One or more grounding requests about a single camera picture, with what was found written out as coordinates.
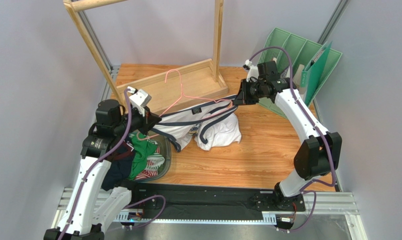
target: striped cloth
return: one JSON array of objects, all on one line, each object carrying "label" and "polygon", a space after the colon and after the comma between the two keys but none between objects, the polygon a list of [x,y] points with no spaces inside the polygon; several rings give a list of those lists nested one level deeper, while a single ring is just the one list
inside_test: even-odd
[{"label": "striped cloth", "polygon": [[[154,140],[148,139],[151,143],[158,145],[158,143]],[[156,148],[156,152],[154,154],[147,157],[147,165],[146,168],[139,173],[135,180],[147,179],[158,175],[158,169],[165,162],[165,158],[160,154],[159,147]]]}]

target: dark clothing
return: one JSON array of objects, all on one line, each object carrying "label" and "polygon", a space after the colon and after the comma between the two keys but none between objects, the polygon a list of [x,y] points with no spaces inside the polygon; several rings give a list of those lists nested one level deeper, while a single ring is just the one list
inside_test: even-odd
[{"label": "dark clothing", "polygon": [[126,179],[130,175],[135,155],[132,145],[131,138],[126,137],[121,146],[108,159],[112,164],[103,179],[102,189],[105,191],[114,188],[117,182]]}]

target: plastic hanger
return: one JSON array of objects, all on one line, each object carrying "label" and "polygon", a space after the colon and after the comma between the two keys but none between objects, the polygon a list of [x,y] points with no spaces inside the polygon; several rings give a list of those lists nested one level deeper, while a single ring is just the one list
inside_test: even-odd
[{"label": "plastic hanger", "polygon": [[[179,70],[177,70],[177,69],[171,69],[171,70],[169,70],[169,71],[165,74],[165,81],[164,81],[164,82],[167,83],[168,74],[169,74],[170,72],[177,72],[177,73],[179,73],[179,79],[180,79],[180,97],[179,97],[171,106],[169,106],[169,107],[160,115],[160,117],[163,116],[168,110],[170,110],[170,108],[172,108],[174,105],[176,105],[183,97],[186,97],[186,98],[189,98],[189,99],[209,100],[209,101],[213,101],[213,102],[215,102],[215,103],[219,103],[219,102],[230,102],[229,106],[227,107],[228,109],[233,106],[233,102],[232,102],[232,100],[230,100],[230,99],[219,99],[219,100],[215,100],[215,99],[212,99],[212,98],[203,98],[203,97],[196,97],[196,96],[187,96],[187,95],[185,95],[185,94],[184,94],[184,91],[183,91],[182,75],[181,75],[181,73],[179,72]],[[210,118],[210,117],[213,117],[213,116],[215,116],[215,115],[218,115],[218,114],[220,114],[221,112],[222,112],[222,111],[219,111],[218,113],[209,116],[209,118]],[[148,137],[145,137],[145,138],[139,138],[139,133],[136,134],[137,139],[140,140],[140,141],[147,140],[147,139],[156,137],[156,136],[158,136],[158,135],[159,135],[159,134],[155,134],[155,135],[148,136]]]}]

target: white wall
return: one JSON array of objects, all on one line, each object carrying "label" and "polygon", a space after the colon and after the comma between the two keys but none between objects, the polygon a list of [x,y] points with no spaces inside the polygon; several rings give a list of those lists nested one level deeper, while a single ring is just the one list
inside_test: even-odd
[{"label": "white wall", "polygon": [[0,0],[0,239],[42,239],[105,80],[62,1]]},{"label": "white wall", "polygon": [[[274,27],[317,41],[338,0],[224,0],[221,61],[240,67]],[[212,58],[214,0],[126,1],[86,11],[114,65]]]},{"label": "white wall", "polygon": [[317,102],[343,137],[343,188],[369,239],[402,239],[402,0],[351,1],[330,40],[343,57]]}]

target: navy trim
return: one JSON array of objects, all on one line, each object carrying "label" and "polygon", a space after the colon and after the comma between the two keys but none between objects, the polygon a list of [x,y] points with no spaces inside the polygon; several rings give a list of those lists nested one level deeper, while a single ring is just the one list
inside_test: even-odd
[{"label": "navy trim", "polygon": [[201,142],[203,144],[207,144],[208,140],[204,138],[204,133],[214,124],[219,123],[221,121],[223,121],[224,119],[226,119],[228,116],[230,116],[233,112],[230,112],[224,116],[219,117],[218,119],[208,123],[207,125],[205,125],[205,127],[202,129],[201,133],[199,134],[199,139],[201,139]]},{"label": "navy trim", "polygon": [[218,107],[218,108],[215,108],[215,109],[209,111],[208,113],[209,113],[209,114],[213,114],[213,113],[217,112],[218,110],[227,108],[229,105],[230,105],[230,103],[227,104],[226,106],[220,106],[220,107]]},{"label": "navy trim", "polygon": [[[218,101],[218,100],[232,100],[232,99],[235,99],[235,98],[236,98],[236,94],[230,95],[230,96],[227,96],[227,97],[223,97],[223,98],[220,98],[220,99],[217,99],[216,101]],[[193,106],[193,107],[188,108],[188,109],[184,109],[184,110],[180,110],[180,111],[175,111],[175,112],[172,112],[172,113],[164,114],[164,115],[162,115],[162,117],[165,118],[165,117],[168,117],[168,116],[171,116],[171,115],[174,115],[174,114],[182,113],[182,112],[189,111],[189,110],[192,110],[192,109],[203,108],[203,107],[206,107],[206,106],[209,106],[209,105],[212,105],[212,104],[216,104],[216,102],[214,102],[214,101],[209,101],[209,102],[206,102],[206,103],[204,103],[204,104],[196,105],[196,106]]]},{"label": "navy trim", "polygon": [[[233,106],[231,108],[229,108],[228,110],[220,113],[220,114],[226,114],[230,111],[235,111],[238,108],[238,106]],[[199,124],[202,122],[205,122],[207,120],[213,119],[217,117],[217,115],[215,116],[209,116],[207,118],[202,118],[200,120],[196,120],[196,121],[181,121],[181,122],[164,122],[164,123],[157,123],[157,125],[159,126],[168,126],[168,127],[181,127],[181,126],[189,126],[189,125],[195,125],[195,124]]]},{"label": "navy trim", "polygon": [[156,133],[156,134],[166,136],[166,137],[168,138],[168,141],[169,141],[171,144],[173,144],[174,148],[176,149],[176,151],[177,151],[178,153],[179,153],[180,151],[182,151],[180,144],[177,143],[177,140],[176,140],[176,138],[175,138],[173,135],[168,134],[168,133],[165,133],[165,132],[160,131],[160,130],[155,129],[155,128],[152,128],[151,131],[154,132],[154,133]]}]

